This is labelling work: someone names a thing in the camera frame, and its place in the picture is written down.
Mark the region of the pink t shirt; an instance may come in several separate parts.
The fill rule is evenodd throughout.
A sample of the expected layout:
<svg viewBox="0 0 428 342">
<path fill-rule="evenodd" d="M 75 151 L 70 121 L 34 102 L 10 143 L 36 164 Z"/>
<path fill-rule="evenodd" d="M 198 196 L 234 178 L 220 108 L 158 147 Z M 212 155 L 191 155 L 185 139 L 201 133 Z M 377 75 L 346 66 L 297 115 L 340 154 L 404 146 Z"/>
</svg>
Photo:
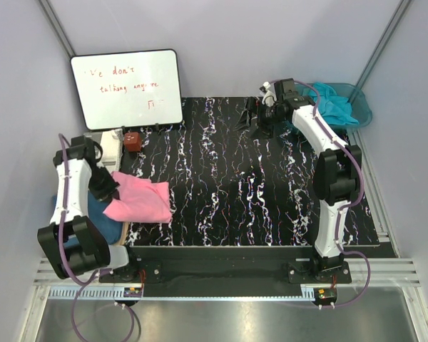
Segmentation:
<svg viewBox="0 0 428 342">
<path fill-rule="evenodd" d="M 112 199 L 103 213 L 117 222 L 168 224 L 172 221 L 168 182 L 152 182 L 122 172 L 112 172 L 119 184 L 119 199 Z"/>
</svg>

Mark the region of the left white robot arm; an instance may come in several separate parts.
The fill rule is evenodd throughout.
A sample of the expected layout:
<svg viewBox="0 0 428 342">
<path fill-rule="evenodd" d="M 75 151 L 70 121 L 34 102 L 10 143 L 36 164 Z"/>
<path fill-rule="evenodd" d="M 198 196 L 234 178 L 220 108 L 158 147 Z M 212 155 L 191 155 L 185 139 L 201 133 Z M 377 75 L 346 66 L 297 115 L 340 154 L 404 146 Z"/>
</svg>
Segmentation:
<svg viewBox="0 0 428 342">
<path fill-rule="evenodd" d="M 58 175 L 56 203 L 49 225 L 37 231 L 44 255 L 60 279 L 78 285 L 80 276 L 91 278 L 115 274 L 125 282 L 134 281 L 140 272 L 138 262 L 130 259 L 125 246 L 111 246 L 91 221 L 88 196 L 109 204 L 119 198 L 119 184 L 103 166 L 102 147 L 81 135 L 68 141 L 58 135 L 61 149 L 53 157 Z"/>
</svg>

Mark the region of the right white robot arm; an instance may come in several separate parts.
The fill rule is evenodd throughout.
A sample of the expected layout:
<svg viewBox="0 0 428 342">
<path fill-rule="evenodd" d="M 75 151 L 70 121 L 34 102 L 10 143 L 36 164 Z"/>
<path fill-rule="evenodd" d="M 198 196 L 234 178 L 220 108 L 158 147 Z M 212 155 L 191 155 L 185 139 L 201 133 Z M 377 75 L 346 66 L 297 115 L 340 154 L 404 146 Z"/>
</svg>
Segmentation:
<svg viewBox="0 0 428 342">
<path fill-rule="evenodd" d="M 314 94 L 302 95 L 297 85 L 298 81 L 292 78 L 264 82 L 260 97 L 247 99 L 235 129 L 244 130 L 254 123 L 257 128 L 253 138 L 271 138 L 277 124 L 290 122 L 317 154 L 312 187 L 320 201 L 320 221 L 309 273 L 322 283 L 343 273 L 347 253 L 342 241 L 347 211 L 364 194 L 362 151 L 345 142 L 322 117 L 318 90 L 310 86 Z"/>
</svg>

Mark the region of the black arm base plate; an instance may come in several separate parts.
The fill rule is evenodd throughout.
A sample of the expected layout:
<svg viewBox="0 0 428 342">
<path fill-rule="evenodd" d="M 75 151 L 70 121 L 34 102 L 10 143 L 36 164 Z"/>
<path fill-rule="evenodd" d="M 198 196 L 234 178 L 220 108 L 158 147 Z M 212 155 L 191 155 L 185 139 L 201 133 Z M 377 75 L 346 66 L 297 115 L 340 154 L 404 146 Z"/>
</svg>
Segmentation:
<svg viewBox="0 0 428 342">
<path fill-rule="evenodd" d="M 287 298 L 301 286 L 352 281 L 347 263 L 326 270 L 312 247 L 131 247 L 130 264 L 105 284 L 144 282 L 150 298 Z"/>
</svg>

